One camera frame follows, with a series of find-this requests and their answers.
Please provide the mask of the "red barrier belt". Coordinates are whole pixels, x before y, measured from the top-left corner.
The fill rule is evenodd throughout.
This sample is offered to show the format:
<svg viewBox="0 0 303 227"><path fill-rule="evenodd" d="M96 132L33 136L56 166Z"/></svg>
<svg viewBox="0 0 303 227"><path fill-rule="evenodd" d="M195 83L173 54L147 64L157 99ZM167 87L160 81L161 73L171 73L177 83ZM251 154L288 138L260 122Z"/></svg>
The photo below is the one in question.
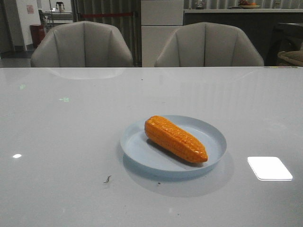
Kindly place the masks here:
<svg viewBox="0 0 303 227"><path fill-rule="evenodd" d="M102 17L132 17L137 15L137 12L127 13L109 13L109 14L78 14L80 18L102 18Z"/></svg>

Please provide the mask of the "light blue round plate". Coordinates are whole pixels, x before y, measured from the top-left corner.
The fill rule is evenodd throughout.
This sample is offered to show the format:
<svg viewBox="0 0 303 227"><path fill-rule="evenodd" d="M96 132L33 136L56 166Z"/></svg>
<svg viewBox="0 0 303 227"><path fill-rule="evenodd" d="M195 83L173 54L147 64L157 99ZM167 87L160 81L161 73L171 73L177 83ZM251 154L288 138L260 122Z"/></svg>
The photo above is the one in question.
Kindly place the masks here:
<svg viewBox="0 0 303 227"><path fill-rule="evenodd" d="M189 163L157 145L146 136L146 120L142 119L128 126L120 139L121 148L131 162L143 172L166 178L190 178L214 169L227 149L224 135L214 126L199 119L181 115L165 117L203 143L208 161L200 164Z"/></svg>

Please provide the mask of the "fruit bowl on counter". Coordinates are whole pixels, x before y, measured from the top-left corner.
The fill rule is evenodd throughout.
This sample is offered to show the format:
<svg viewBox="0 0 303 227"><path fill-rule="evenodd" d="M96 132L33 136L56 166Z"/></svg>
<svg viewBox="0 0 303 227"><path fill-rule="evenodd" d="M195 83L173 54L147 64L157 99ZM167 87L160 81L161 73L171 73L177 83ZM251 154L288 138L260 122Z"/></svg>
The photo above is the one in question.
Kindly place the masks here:
<svg viewBox="0 0 303 227"><path fill-rule="evenodd" d="M257 9L260 5L256 2L252 2L250 0L239 0L238 6L242 9Z"/></svg>

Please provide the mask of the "dark counter shelf unit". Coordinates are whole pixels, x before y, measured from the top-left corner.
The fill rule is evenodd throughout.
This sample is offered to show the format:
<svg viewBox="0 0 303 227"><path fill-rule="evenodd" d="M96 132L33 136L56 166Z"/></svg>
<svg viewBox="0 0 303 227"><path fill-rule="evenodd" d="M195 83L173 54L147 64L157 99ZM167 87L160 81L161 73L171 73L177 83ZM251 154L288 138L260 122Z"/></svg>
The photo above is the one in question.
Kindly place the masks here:
<svg viewBox="0 0 303 227"><path fill-rule="evenodd" d="M284 44L279 23L302 23L302 9L186 9L183 24L210 22L236 26L249 37L266 66L277 64Z"/></svg>

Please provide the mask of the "metal cart in background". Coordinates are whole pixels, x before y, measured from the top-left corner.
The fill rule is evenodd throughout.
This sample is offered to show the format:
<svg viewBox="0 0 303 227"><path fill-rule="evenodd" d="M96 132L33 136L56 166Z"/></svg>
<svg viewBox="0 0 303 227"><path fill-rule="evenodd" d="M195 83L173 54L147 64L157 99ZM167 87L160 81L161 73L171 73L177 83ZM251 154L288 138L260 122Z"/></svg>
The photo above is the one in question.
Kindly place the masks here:
<svg viewBox="0 0 303 227"><path fill-rule="evenodd" d="M41 24L46 30L73 22L70 0L38 0L37 6Z"/></svg>

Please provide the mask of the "dark chair with cushion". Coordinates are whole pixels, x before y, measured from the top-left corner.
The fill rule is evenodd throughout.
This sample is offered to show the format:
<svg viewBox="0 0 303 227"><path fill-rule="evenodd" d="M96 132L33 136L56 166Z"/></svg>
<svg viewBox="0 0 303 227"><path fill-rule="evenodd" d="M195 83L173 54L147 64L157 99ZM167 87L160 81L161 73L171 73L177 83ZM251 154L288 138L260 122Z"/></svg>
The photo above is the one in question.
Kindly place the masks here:
<svg viewBox="0 0 303 227"><path fill-rule="evenodd" d="M277 66L282 62L278 58L281 51L299 51L303 47L302 23L277 23L270 39L269 50L265 59L266 66Z"/></svg>

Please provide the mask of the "white cabinet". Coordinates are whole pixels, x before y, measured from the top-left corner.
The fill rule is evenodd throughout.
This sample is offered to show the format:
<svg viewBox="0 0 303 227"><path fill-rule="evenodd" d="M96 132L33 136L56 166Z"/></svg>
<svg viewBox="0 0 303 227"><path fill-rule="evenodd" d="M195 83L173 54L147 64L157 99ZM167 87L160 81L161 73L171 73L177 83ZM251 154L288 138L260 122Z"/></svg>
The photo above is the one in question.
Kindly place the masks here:
<svg viewBox="0 0 303 227"><path fill-rule="evenodd" d="M142 0L142 66L153 67L170 33L183 26L182 0Z"/></svg>

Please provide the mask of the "red cylindrical bin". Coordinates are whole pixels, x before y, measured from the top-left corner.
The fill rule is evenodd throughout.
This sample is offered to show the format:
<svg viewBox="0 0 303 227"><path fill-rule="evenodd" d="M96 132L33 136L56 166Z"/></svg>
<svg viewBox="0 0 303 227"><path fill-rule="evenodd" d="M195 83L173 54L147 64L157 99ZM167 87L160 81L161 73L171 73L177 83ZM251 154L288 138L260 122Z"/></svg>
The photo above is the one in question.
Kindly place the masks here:
<svg viewBox="0 0 303 227"><path fill-rule="evenodd" d="M30 32L33 46L36 48L45 37L44 26L38 24L30 25Z"/></svg>

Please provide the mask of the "orange corn cob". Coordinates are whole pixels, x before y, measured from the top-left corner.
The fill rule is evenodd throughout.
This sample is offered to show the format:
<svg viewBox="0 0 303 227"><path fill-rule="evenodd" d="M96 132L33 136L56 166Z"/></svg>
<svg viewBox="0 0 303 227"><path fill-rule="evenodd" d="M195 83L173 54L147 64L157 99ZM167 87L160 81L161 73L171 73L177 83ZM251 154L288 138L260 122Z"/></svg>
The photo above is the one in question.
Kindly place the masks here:
<svg viewBox="0 0 303 227"><path fill-rule="evenodd" d="M146 136L154 143L190 163L208 161L205 146L192 134L163 116L152 116L144 123Z"/></svg>

